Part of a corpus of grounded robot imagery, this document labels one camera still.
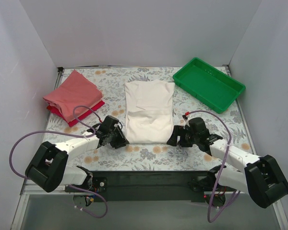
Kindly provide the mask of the white t shirt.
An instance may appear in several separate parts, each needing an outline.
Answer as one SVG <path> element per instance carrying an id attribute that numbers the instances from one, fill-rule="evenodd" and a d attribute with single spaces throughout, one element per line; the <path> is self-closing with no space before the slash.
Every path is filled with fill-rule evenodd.
<path id="1" fill-rule="evenodd" d="M 175 83 L 160 80 L 125 83 L 125 136 L 131 144 L 165 144 L 173 132 Z"/>

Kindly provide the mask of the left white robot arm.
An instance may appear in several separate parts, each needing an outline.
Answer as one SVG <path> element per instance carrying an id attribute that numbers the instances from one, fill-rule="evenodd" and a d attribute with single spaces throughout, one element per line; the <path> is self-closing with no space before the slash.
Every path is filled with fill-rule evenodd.
<path id="1" fill-rule="evenodd" d="M 106 145 L 114 149 L 129 145 L 120 121 L 110 115 L 102 123 L 91 126 L 81 137 L 55 144 L 43 142 L 26 168 L 25 176 L 48 193 L 60 185 L 73 185 L 83 192 L 93 191 L 94 174 L 83 166 L 68 167 L 67 163 Z"/>

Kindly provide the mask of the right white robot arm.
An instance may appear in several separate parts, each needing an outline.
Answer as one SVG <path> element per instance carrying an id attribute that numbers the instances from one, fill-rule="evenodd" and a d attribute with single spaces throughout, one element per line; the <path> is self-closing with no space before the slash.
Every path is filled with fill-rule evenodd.
<path id="1" fill-rule="evenodd" d="M 197 187 L 207 190 L 230 187 L 248 194 L 262 208 L 288 195 L 288 181 L 274 157 L 260 157 L 229 146 L 221 136 L 211 134 L 199 117 L 187 120 L 184 126 L 174 126 L 167 145 L 186 148 L 196 145 L 199 150 L 235 168 L 216 166 L 205 178 L 194 182 Z"/>

